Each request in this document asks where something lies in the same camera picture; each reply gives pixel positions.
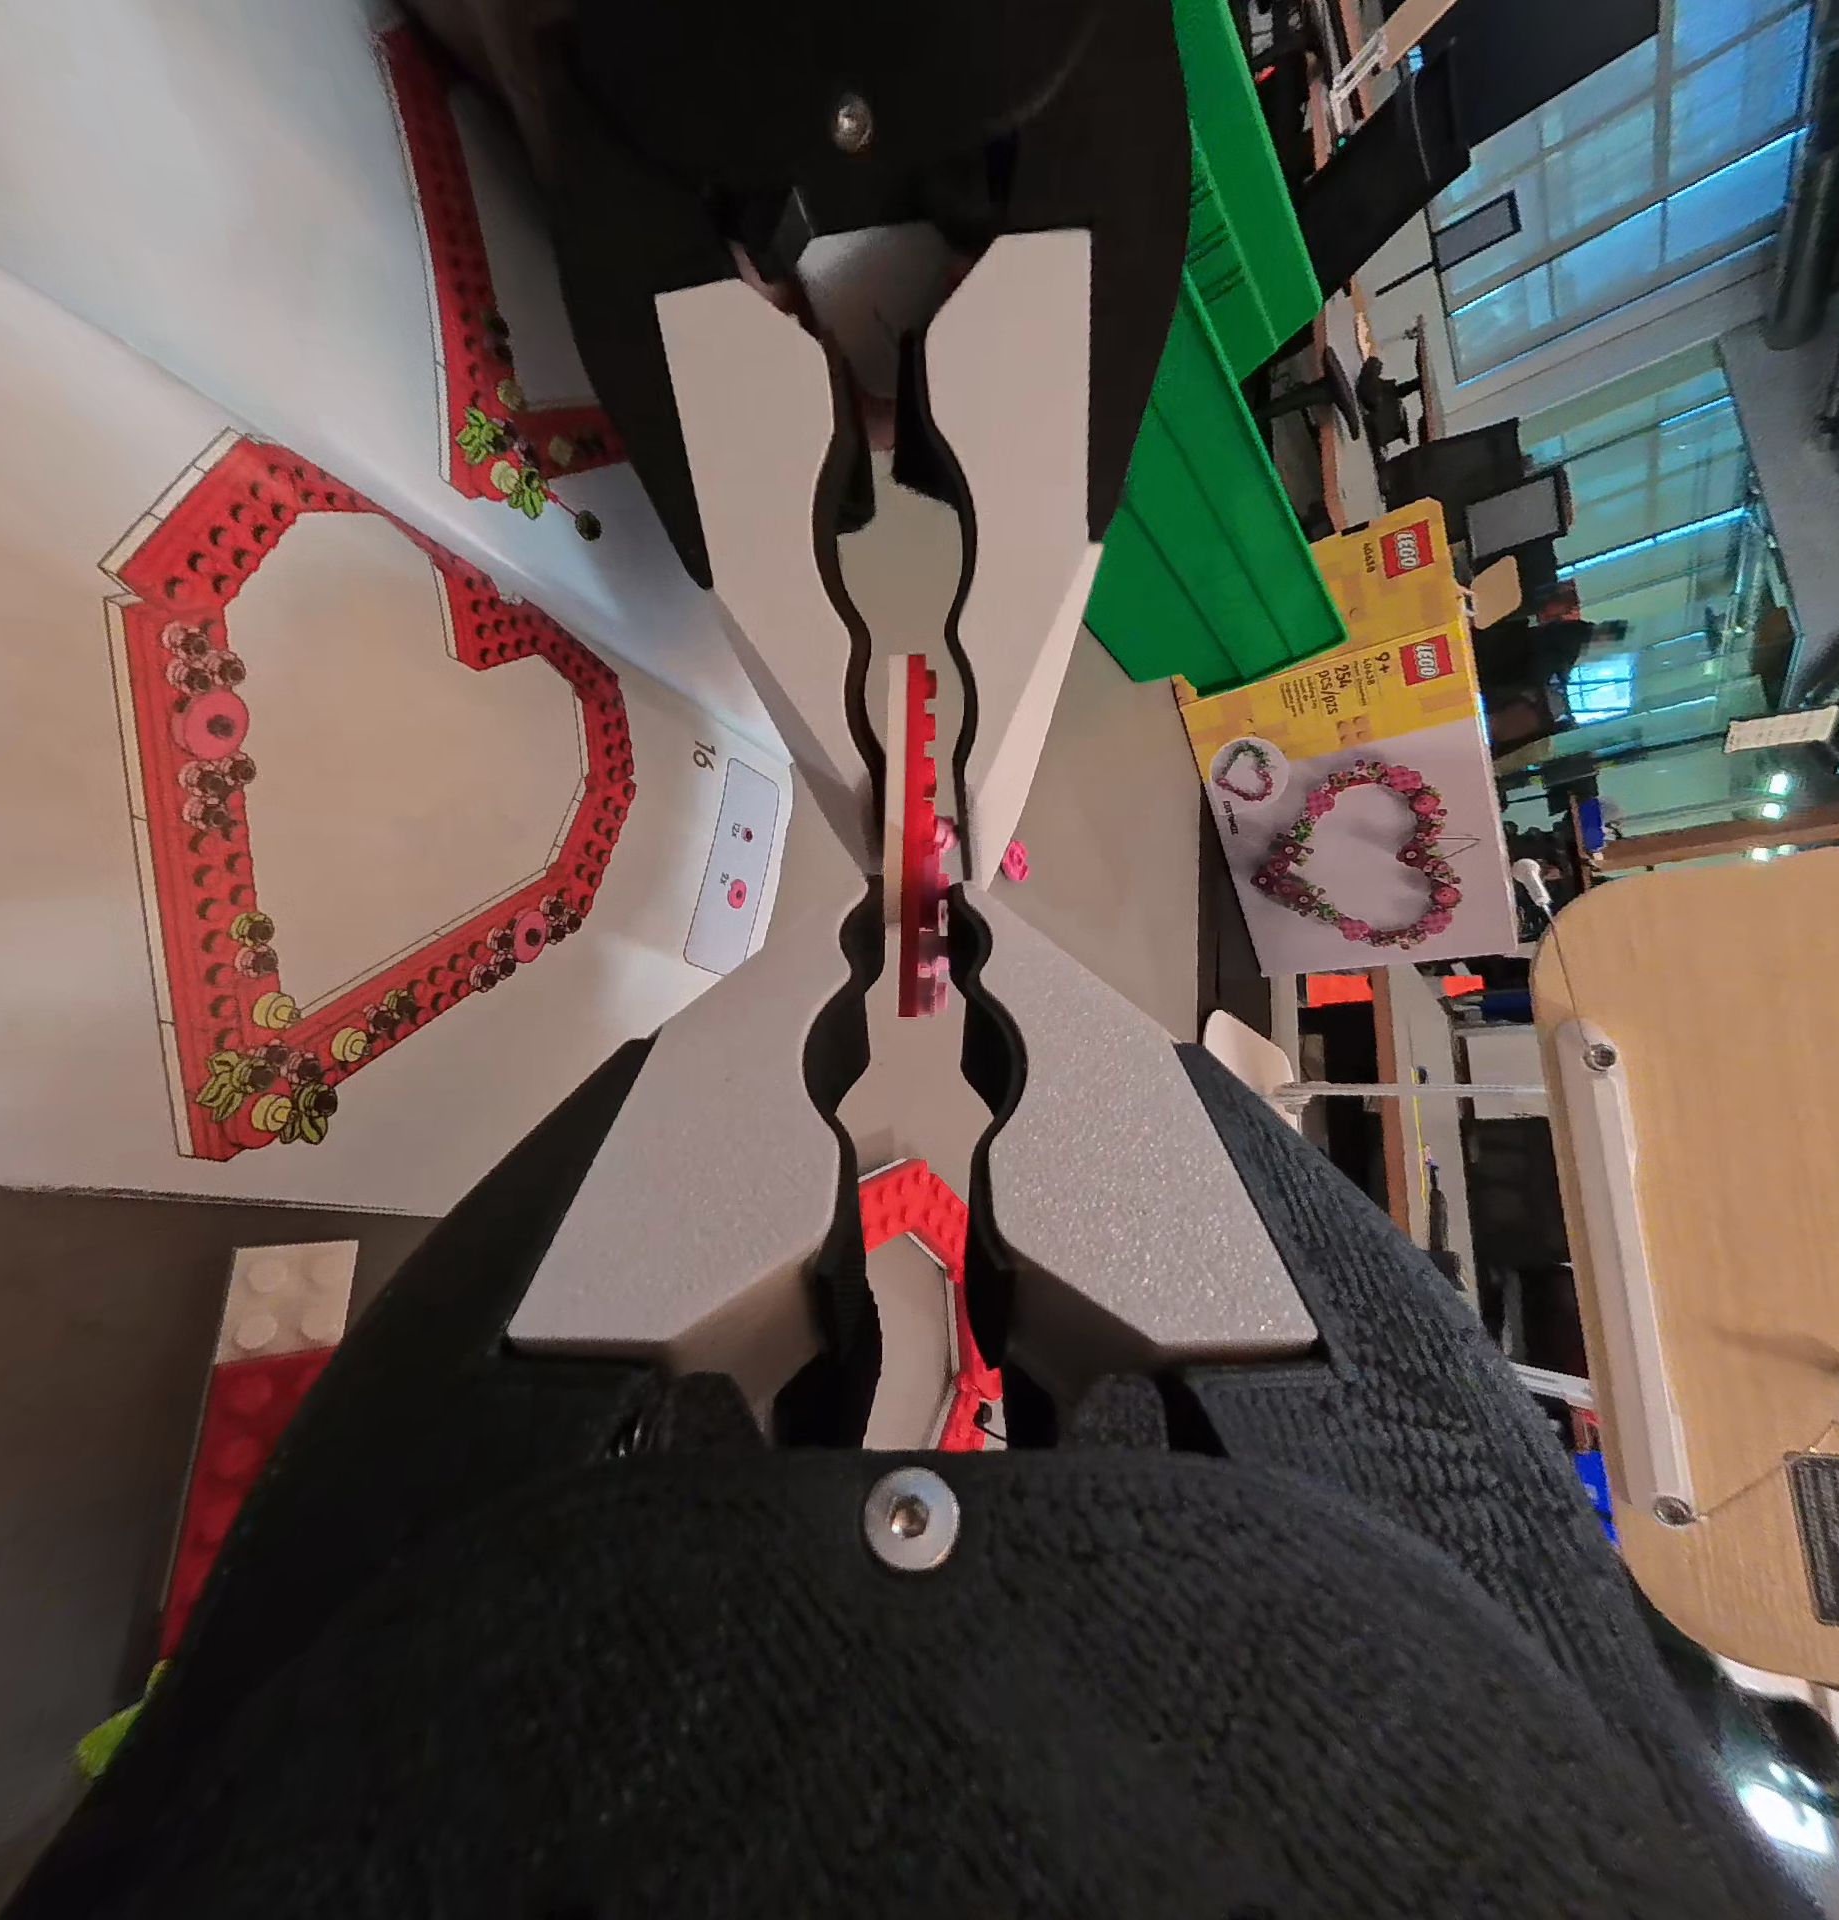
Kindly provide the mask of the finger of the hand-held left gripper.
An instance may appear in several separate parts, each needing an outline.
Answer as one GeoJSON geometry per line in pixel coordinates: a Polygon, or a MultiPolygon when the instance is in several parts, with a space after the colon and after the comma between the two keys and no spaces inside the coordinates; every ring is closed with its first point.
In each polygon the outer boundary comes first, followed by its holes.
{"type": "Polygon", "coordinates": [[[997,876],[1031,795],[1099,564],[1088,522],[1092,237],[1005,234],[925,334],[971,569],[956,597],[956,876],[997,876]]]}
{"type": "Polygon", "coordinates": [[[836,342],[741,279],[657,299],[719,619],[813,804],[883,873],[872,642],[841,569],[866,453],[836,342]]]}

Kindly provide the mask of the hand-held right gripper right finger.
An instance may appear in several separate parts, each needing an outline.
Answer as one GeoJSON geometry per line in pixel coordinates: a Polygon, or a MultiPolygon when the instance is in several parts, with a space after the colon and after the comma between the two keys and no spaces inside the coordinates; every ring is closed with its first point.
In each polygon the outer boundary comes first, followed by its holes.
{"type": "Polygon", "coordinates": [[[1231,1075],[990,894],[949,889],[961,1072],[989,1110],[964,1300],[1008,1444],[1104,1380],[1305,1363],[1320,1330],[1206,1088],[1231,1075]]]}

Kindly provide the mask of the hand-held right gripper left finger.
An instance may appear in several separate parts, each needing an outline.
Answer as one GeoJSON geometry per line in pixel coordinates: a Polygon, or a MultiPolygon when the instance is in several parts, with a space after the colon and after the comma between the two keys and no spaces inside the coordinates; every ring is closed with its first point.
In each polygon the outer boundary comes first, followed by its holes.
{"type": "Polygon", "coordinates": [[[865,1442],[880,1312],[838,1109],[876,977],[868,876],[662,1025],[509,1323],[519,1350],[726,1375],[786,1444],[865,1442]]]}

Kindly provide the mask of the red and white lego segment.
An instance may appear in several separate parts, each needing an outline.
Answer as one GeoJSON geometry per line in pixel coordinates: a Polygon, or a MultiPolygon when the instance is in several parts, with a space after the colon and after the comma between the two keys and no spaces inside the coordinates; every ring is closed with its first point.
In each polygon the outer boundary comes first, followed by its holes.
{"type": "Polygon", "coordinates": [[[937,696],[938,676],[925,654],[887,663],[883,749],[883,924],[893,963],[893,1008],[901,1020],[943,1013],[949,992],[948,875],[929,855],[930,819],[938,811],[937,696]]]}

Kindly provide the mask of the yellow lego set box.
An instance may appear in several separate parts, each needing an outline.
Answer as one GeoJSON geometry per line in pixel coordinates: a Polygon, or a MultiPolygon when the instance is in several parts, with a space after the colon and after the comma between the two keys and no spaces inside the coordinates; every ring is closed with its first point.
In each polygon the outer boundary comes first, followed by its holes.
{"type": "Polygon", "coordinates": [[[1267,975],[1518,946],[1480,669],[1436,500],[1317,545],[1347,642],[1233,690],[1173,681],[1267,975]]]}

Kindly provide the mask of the lego instruction booklet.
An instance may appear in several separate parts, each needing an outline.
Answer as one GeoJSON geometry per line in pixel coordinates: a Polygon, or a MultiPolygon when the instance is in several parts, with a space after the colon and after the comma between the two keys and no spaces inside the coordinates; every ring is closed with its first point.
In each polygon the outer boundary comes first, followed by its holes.
{"type": "Polygon", "coordinates": [[[0,1188],[443,1214],[792,775],[392,4],[0,4],[0,1188]]]}

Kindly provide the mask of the small red white lego block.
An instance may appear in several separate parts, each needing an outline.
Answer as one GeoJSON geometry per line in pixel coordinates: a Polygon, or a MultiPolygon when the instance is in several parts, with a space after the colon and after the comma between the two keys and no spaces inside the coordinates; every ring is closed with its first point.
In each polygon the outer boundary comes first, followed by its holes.
{"type": "Polygon", "coordinates": [[[170,1662],[244,1499],[345,1336],[355,1240],[233,1253],[160,1600],[170,1662]]]}

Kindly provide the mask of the lime green lego piece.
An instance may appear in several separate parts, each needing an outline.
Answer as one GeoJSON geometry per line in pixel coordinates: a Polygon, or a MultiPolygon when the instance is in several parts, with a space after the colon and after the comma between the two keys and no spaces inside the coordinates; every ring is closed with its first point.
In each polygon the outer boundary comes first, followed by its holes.
{"type": "Polygon", "coordinates": [[[112,1768],[115,1753],[133,1731],[144,1707],[152,1693],[157,1693],[168,1671],[170,1659],[155,1662],[140,1698],[77,1739],[73,1748],[73,1771],[86,1786],[97,1784],[112,1768]]]}

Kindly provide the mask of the white plastic object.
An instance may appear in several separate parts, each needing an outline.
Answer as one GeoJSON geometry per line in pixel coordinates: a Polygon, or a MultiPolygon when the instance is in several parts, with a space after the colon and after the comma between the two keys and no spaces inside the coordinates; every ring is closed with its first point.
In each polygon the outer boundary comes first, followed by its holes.
{"type": "Polygon", "coordinates": [[[1280,1047],[1226,1010],[1211,1010],[1205,1015],[1199,1043],[1233,1078],[1267,1099],[1291,1128],[1299,1128],[1307,1095],[1280,1047]]]}

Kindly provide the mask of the green plastic bin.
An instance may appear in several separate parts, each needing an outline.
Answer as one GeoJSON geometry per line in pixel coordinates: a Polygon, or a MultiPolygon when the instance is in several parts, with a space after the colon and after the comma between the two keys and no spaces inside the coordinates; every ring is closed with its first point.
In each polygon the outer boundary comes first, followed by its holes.
{"type": "Polygon", "coordinates": [[[1139,683],[1229,690],[1347,642],[1244,397],[1320,289],[1229,4],[1179,3],[1192,137],[1182,289],[1085,621],[1139,683]]]}

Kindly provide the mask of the black office chair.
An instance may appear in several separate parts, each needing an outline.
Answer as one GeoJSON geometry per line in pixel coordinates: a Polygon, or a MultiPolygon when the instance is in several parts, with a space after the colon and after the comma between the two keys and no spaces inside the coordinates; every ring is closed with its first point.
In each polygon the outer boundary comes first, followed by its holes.
{"type": "Polygon", "coordinates": [[[1362,367],[1353,377],[1353,397],[1362,415],[1363,443],[1372,457],[1382,462],[1395,449],[1414,449],[1442,438],[1442,408],[1426,317],[1416,315],[1395,336],[1398,348],[1410,352],[1406,364],[1386,360],[1382,342],[1363,317],[1355,321],[1355,339],[1362,367]]]}

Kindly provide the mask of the black monitor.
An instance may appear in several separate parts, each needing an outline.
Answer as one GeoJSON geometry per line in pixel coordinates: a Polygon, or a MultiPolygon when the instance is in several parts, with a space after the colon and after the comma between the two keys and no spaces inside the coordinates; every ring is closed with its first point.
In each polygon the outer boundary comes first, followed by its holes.
{"type": "Polygon", "coordinates": [[[1484,569],[1531,545],[1555,545],[1572,534],[1576,509],[1565,466],[1536,467],[1501,494],[1464,510],[1471,561],[1484,569]]]}

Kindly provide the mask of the light wooden board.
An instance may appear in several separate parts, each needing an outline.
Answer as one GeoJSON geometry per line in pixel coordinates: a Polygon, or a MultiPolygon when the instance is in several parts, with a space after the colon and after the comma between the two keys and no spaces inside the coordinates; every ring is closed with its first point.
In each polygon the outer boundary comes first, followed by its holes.
{"type": "Polygon", "coordinates": [[[1700,1524],[1652,1524],[1607,1477],[1626,1567],[1706,1650],[1839,1690],[1785,1474],[1792,1453],[1839,1453],[1839,846],[1604,884],[1556,916],[1531,998],[1591,1386],[1561,1020],[1623,1051],[1640,1134],[1700,1524]]]}

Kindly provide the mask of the black label plate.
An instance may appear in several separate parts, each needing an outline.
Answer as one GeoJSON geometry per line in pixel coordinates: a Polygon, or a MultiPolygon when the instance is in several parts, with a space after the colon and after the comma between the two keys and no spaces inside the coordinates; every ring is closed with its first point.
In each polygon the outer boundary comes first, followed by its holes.
{"type": "Polygon", "coordinates": [[[1839,1453],[1792,1453],[1785,1474],[1812,1611],[1839,1629],[1839,1453]]]}

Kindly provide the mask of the red lego heart frame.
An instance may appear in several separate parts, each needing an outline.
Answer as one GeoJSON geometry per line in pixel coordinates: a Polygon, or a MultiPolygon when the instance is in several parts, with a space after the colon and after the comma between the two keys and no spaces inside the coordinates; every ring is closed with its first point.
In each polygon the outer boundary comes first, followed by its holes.
{"type": "Polygon", "coordinates": [[[901,1160],[859,1182],[859,1215],[882,1325],[866,1447],[1003,1452],[1002,1369],[980,1353],[966,1300],[962,1199],[927,1161],[901,1160]]]}

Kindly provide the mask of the white metal bracket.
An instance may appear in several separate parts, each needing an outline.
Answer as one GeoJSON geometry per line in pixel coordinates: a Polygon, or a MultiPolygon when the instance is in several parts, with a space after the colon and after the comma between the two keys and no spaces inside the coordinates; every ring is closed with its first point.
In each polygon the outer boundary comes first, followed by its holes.
{"type": "Polygon", "coordinates": [[[1556,1025],[1555,1051],[1581,1214],[1576,1251],[1600,1326],[1601,1357],[1591,1378],[1607,1474],[1626,1505],[1681,1532],[1700,1524],[1700,1495],[1648,1257],[1625,1056],[1601,1027],[1578,1019],[1556,1025]]]}

